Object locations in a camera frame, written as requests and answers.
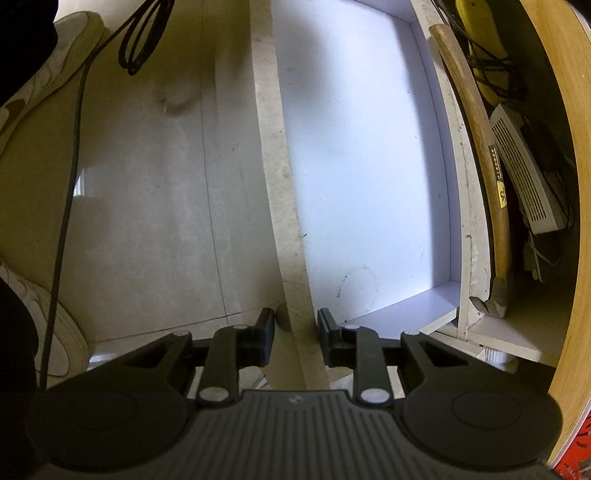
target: black cable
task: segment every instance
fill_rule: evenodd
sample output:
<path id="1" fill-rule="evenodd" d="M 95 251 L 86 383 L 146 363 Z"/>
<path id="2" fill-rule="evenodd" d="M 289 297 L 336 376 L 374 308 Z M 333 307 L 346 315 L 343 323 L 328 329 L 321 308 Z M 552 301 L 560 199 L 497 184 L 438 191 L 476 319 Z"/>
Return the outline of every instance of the black cable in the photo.
<path id="1" fill-rule="evenodd" d="M 78 173 L 78 159 L 80 157 L 80 121 L 82 118 L 82 100 L 84 98 L 84 88 L 90 67 L 100 52 L 111 43 L 117 35 L 123 32 L 127 26 L 131 25 L 119 48 L 119 65 L 127 70 L 130 75 L 138 73 L 142 65 L 148 60 L 154 52 L 156 45 L 160 41 L 170 13 L 174 6 L 174 0 L 146 0 L 140 7 L 121 25 L 105 42 L 94 49 L 89 57 L 82 64 L 83 71 L 78 87 L 76 112 L 74 117 L 74 143 L 72 148 L 72 165 L 70 167 L 70 178 L 66 192 L 66 204 L 61 219 L 60 236 L 57 241 L 56 261 L 53 267 L 53 279 L 51 281 L 51 298 L 49 302 L 49 313 L 47 315 L 47 328 L 43 340 L 43 350 L 41 354 L 41 371 L 39 378 L 39 387 L 41 391 L 47 388 L 47 376 L 49 369 L 49 356 L 51 352 L 51 343 L 53 341 L 53 332 L 56 325 L 56 313 L 58 294 L 60 291 L 61 266 L 64 258 L 64 249 L 66 247 L 66 234 L 68 223 L 70 221 L 70 212 L 72 211 L 72 200 L 74 198 L 74 188 L 76 187 L 76 176 Z M 135 29 L 142 21 L 139 31 Z M 136 50 L 141 41 L 144 30 L 150 24 L 150 29 L 144 41 L 143 46 L 137 52 Z M 131 49 L 128 51 L 129 42 L 134 38 Z"/>
<path id="2" fill-rule="evenodd" d="M 515 64 L 513 64 L 509 58 L 500 59 L 497 56 L 493 55 L 490 51 L 480 45 L 478 42 L 472 40 L 466 30 L 464 30 L 462 23 L 449 11 L 447 5 L 443 0 L 431 0 L 431 3 L 441 16 L 444 23 L 449 25 L 451 29 L 461 37 L 463 37 L 467 42 L 469 47 L 472 50 L 472 55 L 466 55 L 466 60 L 470 69 L 472 71 L 472 75 L 474 79 L 482 84 L 490 88 L 497 96 L 503 99 L 519 99 L 522 98 L 524 95 L 524 89 L 521 80 L 521 76 L 519 74 L 519 70 Z M 479 49 L 483 54 L 487 55 L 489 58 L 484 59 L 476 55 L 476 49 Z M 484 78 L 478 76 L 474 69 L 479 70 L 482 72 Z M 509 89 L 504 89 L 499 87 L 498 85 L 493 84 L 488 80 L 486 77 L 486 72 L 507 72 L 509 74 Z"/>

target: coiled black cable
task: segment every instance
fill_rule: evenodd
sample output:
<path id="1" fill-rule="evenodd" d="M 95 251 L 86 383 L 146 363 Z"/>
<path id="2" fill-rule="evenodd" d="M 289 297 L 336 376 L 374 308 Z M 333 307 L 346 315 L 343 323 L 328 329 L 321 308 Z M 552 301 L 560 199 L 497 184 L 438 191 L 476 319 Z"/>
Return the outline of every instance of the coiled black cable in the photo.
<path id="1" fill-rule="evenodd" d="M 57 302 L 60 291 L 61 267 L 64 259 L 64 249 L 66 247 L 66 235 L 68 223 L 70 221 L 70 212 L 72 211 L 72 200 L 74 198 L 74 188 L 76 186 L 76 177 L 78 173 L 78 160 L 80 157 L 80 121 L 82 118 L 82 100 L 84 98 L 84 88 L 86 79 L 90 72 L 90 67 L 97 56 L 105 47 L 111 43 L 124 29 L 129 26 L 125 33 L 121 46 L 119 48 L 119 65 L 127 70 L 130 75 L 138 73 L 142 65 L 148 60 L 154 52 L 164 29 L 170 18 L 174 6 L 174 0 L 146 0 L 140 7 L 104 41 L 99 47 L 94 49 L 89 57 L 82 64 L 83 71 L 78 87 L 76 100 L 76 111 L 74 117 L 74 142 L 72 148 L 72 164 L 70 166 L 70 178 L 66 192 L 66 203 L 64 213 L 61 219 L 60 235 L 57 241 L 56 261 L 53 267 L 53 278 L 51 281 L 51 297 L 49 302 L 49 312 L 47 315 L 47 328 L 45 338 L 43 339 L 43 350 L 41 353 L 41 369 L 39 375 L 39 387 L 43 391 L 47 388 L 47 376 L 49 369 L 49 356 L 51 353 L 51 343 L 53 341 L 53 332 L 56 325 Z M 142 36 L 146 28 L 150 26 L 142 47 L 137 51 Z"/>

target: wooden hammer handle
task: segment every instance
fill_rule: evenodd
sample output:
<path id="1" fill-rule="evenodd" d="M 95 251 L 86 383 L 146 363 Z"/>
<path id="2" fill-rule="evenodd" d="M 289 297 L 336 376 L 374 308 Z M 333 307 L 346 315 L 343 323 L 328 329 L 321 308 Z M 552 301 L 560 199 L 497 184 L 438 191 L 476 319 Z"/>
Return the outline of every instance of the wooden hammer handle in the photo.
<path id="1" fill-rule="evenodd" d="M 493 278 L 508 278 L 511 272 L 509 215 L 506 207 L 501 159 L 491 123 L 470 66 L 452 29 L 448 25 L 439 24 L 431 26 L 429 32 L 437 42 L 472 133 L 491 216 L 495 262 Z"/>

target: ribbed black plastic surface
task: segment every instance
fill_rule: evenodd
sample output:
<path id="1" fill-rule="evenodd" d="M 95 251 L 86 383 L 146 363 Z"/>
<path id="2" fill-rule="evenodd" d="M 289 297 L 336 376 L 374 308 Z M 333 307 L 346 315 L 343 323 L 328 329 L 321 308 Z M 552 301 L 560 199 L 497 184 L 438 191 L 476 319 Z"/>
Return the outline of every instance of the ribbed black plastic surface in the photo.
<path id="1" fill-rule="evenodd" d="M 358 407 L 344 391 L 247 391 L 234 406 L 199 413 L 173 448 L 148 463 L 99 474 L 46 465 L 35 478 L 537 480 L 556 476 L 543 465 L 503 473 L 445 465 L 410 443 L 388 412 Z"/>

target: white router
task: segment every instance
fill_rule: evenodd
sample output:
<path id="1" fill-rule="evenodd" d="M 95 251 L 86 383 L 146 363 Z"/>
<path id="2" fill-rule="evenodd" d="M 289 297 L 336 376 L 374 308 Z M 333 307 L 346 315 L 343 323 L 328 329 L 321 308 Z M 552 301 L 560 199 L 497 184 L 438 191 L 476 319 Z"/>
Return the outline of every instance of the white router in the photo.
<path id="1" fill-rule="evenodd" d="M 492 131 L 501 160 L 519 196 L 533 234 L 555 232 L 566 226 L 566 216 L 521 134 L 524 121 L 499 104 L 491 115 Z"/>

